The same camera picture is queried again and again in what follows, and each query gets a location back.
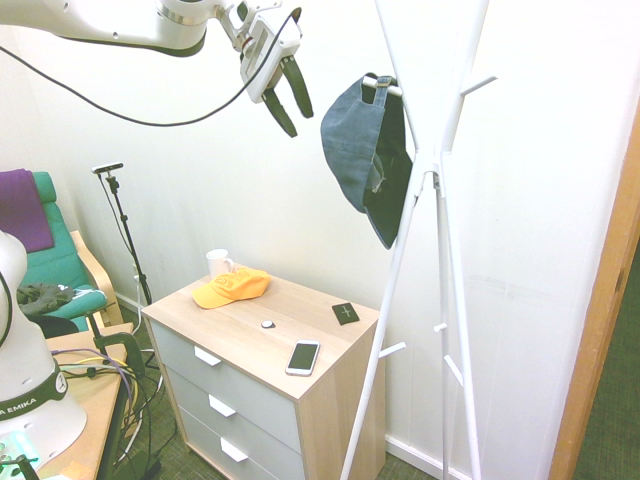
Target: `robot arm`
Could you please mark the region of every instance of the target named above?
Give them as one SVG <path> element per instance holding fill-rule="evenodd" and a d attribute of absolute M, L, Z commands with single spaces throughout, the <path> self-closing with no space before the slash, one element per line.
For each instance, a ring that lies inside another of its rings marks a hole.
<path fill-rule="evenodd" d="M 240 74 L 254 103 L 264 101 L 290 135 L 295 127 L 274 88 L 289 81 L 305 118 L 313 116 L 304 79 L 294 59 L 302 33 L 300 9 L 283 11 L 280 0 L 0 0 L 0 24 L 18 25 L 86 42 L 148 48 L 190 56 L 204 45 L 215 18 L 240 53 Z"/>

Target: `wooden door frame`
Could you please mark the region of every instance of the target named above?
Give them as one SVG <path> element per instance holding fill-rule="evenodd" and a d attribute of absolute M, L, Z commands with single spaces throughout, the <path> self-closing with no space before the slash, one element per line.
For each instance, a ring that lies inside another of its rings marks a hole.
<path fill-rule="evenodd" d="M 640 103 L 587 310 L 549 480 L 571 480 L 640 237 Z"/>

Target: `purple cloth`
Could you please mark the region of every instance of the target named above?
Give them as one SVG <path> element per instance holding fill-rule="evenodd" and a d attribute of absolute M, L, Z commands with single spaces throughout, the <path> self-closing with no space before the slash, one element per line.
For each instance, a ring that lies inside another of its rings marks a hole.
<path fill-rule="evenodd" d="M 36 182 L 28 170 L 0 172 L 0 230 L 20 240 L 27 253 L 53 247 Z"/>

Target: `green chair cushion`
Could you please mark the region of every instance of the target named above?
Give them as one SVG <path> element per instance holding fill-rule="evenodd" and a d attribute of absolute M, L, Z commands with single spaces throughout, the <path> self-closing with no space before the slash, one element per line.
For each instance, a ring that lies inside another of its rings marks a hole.
<path fill-rule="evenodd" d="M 55 202 L 58 199 L 51 175 L 47 172 L 33 172 L 33 179 L 36 182 L 40 203 Z"/>
<path fill-rule="evenodd" d="M 86 332 L 87 330 L 89 330 L 86 317 L 72 318 L 71 321 L 75 323 L 76 327 L 78 327 L 78 331 Z"/>
<path fill-rule="evenodd" d="M 93 290 L 91 285 L 80 285 L 79 290 Z M 100 291 L 93 290 L 91 293 L 82 295 L 69 303 L 62 305 L 58 310 L 46 313 L 54 317 L 62 317 L 72 320 L 76 317 L 83 317 L 86 312 L 91 312 L 107 306 L 107 298 Z"/>
<path fill-rule="evenodd" d="M 40 198 L 55 200 L 55 189 L 49 174 L 36 172 L 34 178 Z M 27 255 L 27 273 L 21 285 L 40 282 L 78 288 L 80 285 L 88 284 L 89 278 L 60 209 L 53 201 L 47 201 L 42 206 L 51 228 L 54 246 Z"/>

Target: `white coat rack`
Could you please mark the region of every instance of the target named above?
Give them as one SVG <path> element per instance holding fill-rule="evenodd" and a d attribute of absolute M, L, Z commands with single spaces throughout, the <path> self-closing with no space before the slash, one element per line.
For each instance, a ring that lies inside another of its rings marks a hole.
<path fill-rule="evenodd" d="M 402 77 L 398 71 L 396 63 L 397 56 L 394 54 L 394 46 L 388 35 L 385 26 L 385 18 L 380 7 L 380 0 L 376 0 L 376 8 L 382 30 L 384 31 L 387 48 L 391 56 L 393 68 L 398 78 L 399 88 L 390 89 L 390 93 L 400 95 L 407 114 L 409 128 L 414 140 L 415 156 L 413 160 L 413 169 L 409 180 L 409 187 L 402 211 L 402 219 L 396 245 L 393 251 L 391 261 L 391 275 L 382 299 L 380 307 L 380 318 L 373 338 L 369 363 L 365 374 L 364 385 L 356 418 L 351 431 L 351 438 L 347 447 L 347 455 L 342 468 L 340 480 L 348 480 L 353 464 L 353 458 L 360 438 L 360 432 L 364 423 L 364 417 L 373 388 L 373 381 L 376 375 L 378 360 L 393 351 L 398 350 L 399 346 L 390 347 L 382 350 L 382 342 L 384 340 L 387 328 L 387 319 L 393 293 L 400 272 L 402 256 L 407 242 L 409 226 L 415 204 L 422 194 L 425 179 L 428 173 L 433 174 L 433 184 L 436 190 L 436 208 L 438 222 L 438 255 L 439 255 L 439 271 L 440 271 L 440 309 L 441 323 L 435 326 L 434 330 L 440 334 L 442 341 L 442 465 L 443 479 L 449 478 L 449 428 L 448 407 L 449 407 L 449 381 L 451 374 L 460 383 L 464 390 L 465 414 L 467 420 L 467 437 L 469 444 L 469 454 L 471 458 L 471 474 L 473 480 L 481 480 L 482 474 L 480 470 L 480 454 L 478 449 L 478 432 L 476 426 L 475 400 L 473 394 L 473 380 L 471 376 L 471 354 L 469 348 L 469 331 L 467 326 L 467 311 L 465 305 L 465 294 L 463 285 L 462 265 L 460 256 L 459 230 L 456 220 L 456 186 L 452 182 L 450 170 L 451 152 L 453 142 L 455 140 L 456 130 L 462 114 L 462 107 L 465 97 L 478 90 L 479 88 L 491 83 L 496 79 L 494 76 L 473 80 L 471 78 L 471 70 L 475 61 L 478 44 L 480 43 L 480 35 L 482 26 L 489 6 L 489 0 L 468 0 L 469 5 L 465 9 L 468 14 L 463 19 L 458 35 L 458 43 L 456 45 L 453 75 L 451 80 L 451 88 L 446 93 L 446 109 L 442 119 L 442 135 L 438 143 L 433 146 L 431 152 L 424 152 L 420 149 L 419 139 L 416 134 L 414 123 L 411 115 L 411 103 L 407 98 L 406 92 L 402 90 Z M 375 87 L 376 81 L 365 77 L 365 84 Z M 452 280 L 453 299 L 455 302 L 455 318 L 458 324 L 458 337 L 460 342 L 460 356 L 462 360 L 461 368 L 459 368 L 451 356 L 449 355 L 449 336 L 447 326 L 450 322 L 449 292 L 448 286 Z"/>

